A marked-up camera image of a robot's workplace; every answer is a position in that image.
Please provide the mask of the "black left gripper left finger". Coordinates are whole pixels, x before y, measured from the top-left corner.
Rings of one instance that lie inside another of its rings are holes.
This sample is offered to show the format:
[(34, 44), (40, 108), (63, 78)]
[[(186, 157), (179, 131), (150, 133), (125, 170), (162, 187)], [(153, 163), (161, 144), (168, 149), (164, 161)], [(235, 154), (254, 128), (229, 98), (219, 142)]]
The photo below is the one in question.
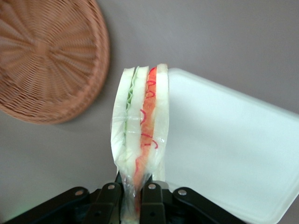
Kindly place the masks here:
[(7, 224), (119, 224), (121, 175), (90, 193), (74, 187), (6, 221)]

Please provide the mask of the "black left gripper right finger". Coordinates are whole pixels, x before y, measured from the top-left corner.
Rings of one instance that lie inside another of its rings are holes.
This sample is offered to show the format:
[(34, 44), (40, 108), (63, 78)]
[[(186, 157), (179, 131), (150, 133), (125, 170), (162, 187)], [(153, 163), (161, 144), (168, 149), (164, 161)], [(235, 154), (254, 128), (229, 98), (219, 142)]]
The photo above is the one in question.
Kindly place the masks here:
[(149, 178), (141, 191), (141, 224), (243, 224), (191, 188), (173, 192)]

